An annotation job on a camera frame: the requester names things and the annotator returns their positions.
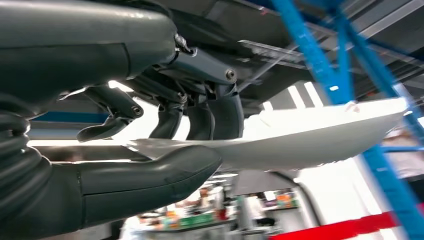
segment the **dark gray robotic arm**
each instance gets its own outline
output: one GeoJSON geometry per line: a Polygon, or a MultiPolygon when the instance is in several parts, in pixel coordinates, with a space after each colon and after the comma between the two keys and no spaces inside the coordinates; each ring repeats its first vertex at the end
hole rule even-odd
{"type": "MultiPolygon", "coordinates": [[[[0,239],[69,233],[181,201],[221,164],[203,146],[145,163],[80,164],[51,163],[27,147],[28,119],[57,99],[172,61],[176,28],[166,16],[77,0],[0,0],[0,21],[0,239]]],[[[104,93],[88,94],[105,101],[104,93]]]]}

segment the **fluorescent light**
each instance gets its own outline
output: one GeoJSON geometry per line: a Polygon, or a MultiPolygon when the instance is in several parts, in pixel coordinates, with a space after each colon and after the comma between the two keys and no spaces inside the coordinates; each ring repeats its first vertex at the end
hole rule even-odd
{"type": "Polygon", "coordinates": [[[108,85],[109,85],[109,88],[111,88],[111,89],[119,88],[123,92],[134,92],[134,90],[132,90],[131,88],[129,88],[129,87],[125,86],[124,84],[117,82],[115,80],[110,80],[108,85]]]}
{"type": "Polygon", "coordinates": [[[73,164],[83,164],[83,163],[129,163],[129,162],[132,162],[131,159],[76,161],[76,162],[73,162],[73,164]]]}
{"type": "Polygon", "coordinates": [[[30,140],[28,146],[121,146],[121,144],[115,140],[93,140],[88,142],[79,142],[77,140],[30,140]]]}
{"type": "Polygon", "coordinates": [[[237,173],[231,173],[231,174],[215,175],[215,176],[212,176],[212,178],[223,179],[223,178],[231,178],[231,177],[235,177],[235,176],[238,176],[238,174],[237,173]]]}
{"type": "Polygon", "coordinates": [[[266,102],[262,103],[262,106],[263,106],[263,109],[265,111],[272,111],[272,110],[274,110],[273,105],[271,104],[270,101],[266,101],[266,102]]]}
{"type": "Polygon", "coordinates": [[[205,181],[203,184],[217,184],[217,183],[223,183],[227,180],[212,180],[212,181],[205,181]]]}
{"type": "Polygon", "coordinates": [[[304,101],[302,100],[301,95],[298,92],[298,89],[295,85],[288,87],[288,92],[291,95],[291,98],[293,99],[294,105],[296,105],[296,108],[298,109],[304,109],[306,108],[304,101]]]}
{"type": "Polygon", "coordinates": [[[321,101],[320,96],[317,93],[317,90],[314,87],[314,84],[312,82],[308,81],[304,84],[307,93],[309,94],[310,99],[313,102],[313,105],[316,108],[322,108],[324,107],[323,101],[321,101]]]}

